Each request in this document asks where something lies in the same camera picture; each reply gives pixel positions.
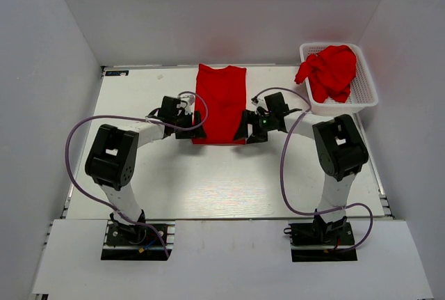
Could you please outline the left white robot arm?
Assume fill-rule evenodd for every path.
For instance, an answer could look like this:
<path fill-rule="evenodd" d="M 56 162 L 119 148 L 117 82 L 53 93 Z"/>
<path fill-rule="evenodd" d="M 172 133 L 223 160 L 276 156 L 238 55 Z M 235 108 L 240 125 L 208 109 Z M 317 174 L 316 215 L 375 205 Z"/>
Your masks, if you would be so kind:
<path fill-rule="evenodd" d="M 141 243 L 147 235 L 143 209 L 136 202 L 131 179 L 136 168 L 139 148 L 174 136 L 176 139 L 204 139 L 204 115 L 193 110 L 202 98 L 192 92 L 176 97 L 165 96 L 161 106 L 144 118 L 125 117 L 127 126 L 103 124 L 99 127 L 88 154 L 85 172 L 106 194 L 114 221 L 124 224 L 123 235 L 131 243 Z"/>

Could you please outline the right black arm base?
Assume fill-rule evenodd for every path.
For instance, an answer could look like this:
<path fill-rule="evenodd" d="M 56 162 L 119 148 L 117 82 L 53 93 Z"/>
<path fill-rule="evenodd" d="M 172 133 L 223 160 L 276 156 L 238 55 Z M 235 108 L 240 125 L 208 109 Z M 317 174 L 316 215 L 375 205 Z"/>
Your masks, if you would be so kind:
<path fill-rule="evenodd" d="M 290 223 L 283 233 L 290 239 L 292 262 L 357 261 L 355 237 L 346 216 L 329 223 L 314 216 L 311 223 Z"/>

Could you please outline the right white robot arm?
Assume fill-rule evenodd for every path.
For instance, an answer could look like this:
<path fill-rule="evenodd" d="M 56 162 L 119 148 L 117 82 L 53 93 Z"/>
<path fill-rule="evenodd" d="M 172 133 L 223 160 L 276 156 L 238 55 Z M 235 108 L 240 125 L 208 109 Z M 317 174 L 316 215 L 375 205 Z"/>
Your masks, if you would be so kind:
<path fill-rule="evenodd" d="M 293 213 L 320 219 L 314 226 L 314 236 L 328 244 L 339 235 L 338 224 L 346 222 L 347 200 L 357 174 L 369 160 L 369 153 L 352 117 L 343 114 L 324 118 L 311 113 L 310 109 L 290 108 L 281 93 L 273 93 L 263 99 L 252 98 L 255 110 L 244 110 L 234 134 L 234 141 L 247 144 L 265 143 L 272 131 L 287 134 L 280 159 L 280 186 L 284 190 L 284 159 L 291 135 L 298 134 L 312 139 L 317 158 L 324 171 L 323 192 L 314 212 Z"/>

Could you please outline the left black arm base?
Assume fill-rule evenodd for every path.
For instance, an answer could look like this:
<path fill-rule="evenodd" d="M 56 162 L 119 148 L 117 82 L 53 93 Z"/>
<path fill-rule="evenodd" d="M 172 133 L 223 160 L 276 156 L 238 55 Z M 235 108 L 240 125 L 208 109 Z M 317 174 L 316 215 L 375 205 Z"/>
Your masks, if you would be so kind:
<path fill-rule="evenodd" d="M 175 234 L 175 223 L 152 223 L 137 226 L 116 221 L 113 213 L 108 220 L 102 261 L 157 261 L 165 262 L 172 253 Z"/>

